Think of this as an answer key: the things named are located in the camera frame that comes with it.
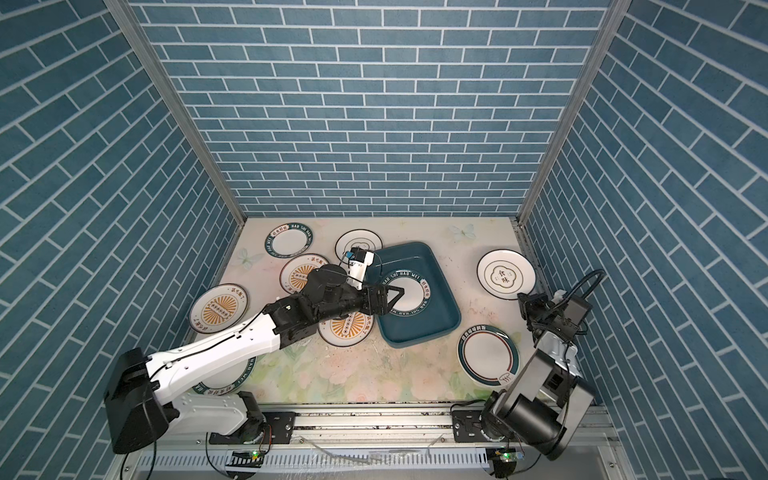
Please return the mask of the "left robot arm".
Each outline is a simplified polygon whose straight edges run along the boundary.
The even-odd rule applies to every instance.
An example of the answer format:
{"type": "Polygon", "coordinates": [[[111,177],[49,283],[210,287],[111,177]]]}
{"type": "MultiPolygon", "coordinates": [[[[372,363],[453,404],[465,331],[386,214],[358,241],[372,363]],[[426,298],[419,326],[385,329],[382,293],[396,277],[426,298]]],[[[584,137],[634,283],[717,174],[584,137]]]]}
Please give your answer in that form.
{"type": "Polygon", "coordinates": [[[401,287],[367,283],[325,265],[308,275],[301,291],[225,331],[151,355],[141,348],[122,353],[104,393],[113,452],[141,450],[170,432],[211,432],[239,443],[256,439],[264,419],[252,395],[239,394],[233,404],[204,398],[199,405],[183,395],[241,362],[316,334],[323,321],[355,312],[386,315],[404,294],[401,287]]]}

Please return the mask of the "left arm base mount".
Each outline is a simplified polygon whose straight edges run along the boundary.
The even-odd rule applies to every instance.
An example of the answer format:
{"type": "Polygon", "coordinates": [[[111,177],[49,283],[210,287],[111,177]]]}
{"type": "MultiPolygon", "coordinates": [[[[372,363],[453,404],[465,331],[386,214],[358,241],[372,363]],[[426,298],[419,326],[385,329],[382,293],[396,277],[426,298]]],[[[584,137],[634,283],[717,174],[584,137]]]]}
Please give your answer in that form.
{"type": "Polygon", "coordinates": [[[247,418],[232,434],[211,433],[211,445],[289,444],[296,420],[290,411],[266,412],[256,418],[247,418]]]}

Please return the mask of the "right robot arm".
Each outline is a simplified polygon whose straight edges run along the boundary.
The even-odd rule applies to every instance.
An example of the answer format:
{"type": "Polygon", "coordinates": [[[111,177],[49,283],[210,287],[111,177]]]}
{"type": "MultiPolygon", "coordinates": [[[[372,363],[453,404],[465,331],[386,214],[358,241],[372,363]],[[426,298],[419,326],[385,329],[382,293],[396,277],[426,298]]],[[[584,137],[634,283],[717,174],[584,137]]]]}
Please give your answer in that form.
{"type": "Polygon", "coordinates": [[[494,393],[480,415],[491,441],[519,440],[549,460],[564,452],[595,396],[577,366],[575,340],[586,332],[592,304],[585,295],[559,301],[545,294],[518,296],[534,353],[511,386],[494,393]]]}

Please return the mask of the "green rim text plate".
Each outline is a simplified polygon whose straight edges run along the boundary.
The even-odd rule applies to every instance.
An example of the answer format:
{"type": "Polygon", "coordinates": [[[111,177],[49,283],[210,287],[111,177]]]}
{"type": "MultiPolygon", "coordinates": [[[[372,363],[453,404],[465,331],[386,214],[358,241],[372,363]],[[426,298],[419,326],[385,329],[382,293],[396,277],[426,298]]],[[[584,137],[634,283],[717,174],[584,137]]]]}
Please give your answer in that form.
{"type": "Polygon", "coordinates": [[[384,277],[383,283],[405,289],[405,293],[397,303],[397,306],[405,311],[405,315],[399,317],[418,315],[430,302],[430,285],[426,278],[416,271],[409,269],[391,271],[384,277]]]}

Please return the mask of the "green red rim plate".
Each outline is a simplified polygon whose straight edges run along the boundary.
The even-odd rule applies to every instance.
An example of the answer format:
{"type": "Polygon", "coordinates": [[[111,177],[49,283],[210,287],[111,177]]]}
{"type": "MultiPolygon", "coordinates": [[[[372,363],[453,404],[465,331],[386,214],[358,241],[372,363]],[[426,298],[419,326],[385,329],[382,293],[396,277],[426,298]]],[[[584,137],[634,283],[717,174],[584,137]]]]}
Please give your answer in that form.
{"type": "Polygon", "coordinates": [[[520,366],[514,341],[503,330],[487,324],[468,328],[459,338],[459,363],[465,373],[484,387],[510,385],[520,366]]]}

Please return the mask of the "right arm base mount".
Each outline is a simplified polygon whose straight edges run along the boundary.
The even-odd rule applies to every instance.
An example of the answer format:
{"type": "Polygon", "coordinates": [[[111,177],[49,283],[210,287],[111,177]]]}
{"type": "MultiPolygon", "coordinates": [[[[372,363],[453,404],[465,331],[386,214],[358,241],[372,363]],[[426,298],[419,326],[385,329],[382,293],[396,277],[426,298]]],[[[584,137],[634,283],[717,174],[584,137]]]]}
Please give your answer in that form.
{"type": "Polygon", "coordinates": [[[452,410],[451,427],[455,443],[499,442],[499,437],[484,430],[481,411],[477,409],[452,410]]]}

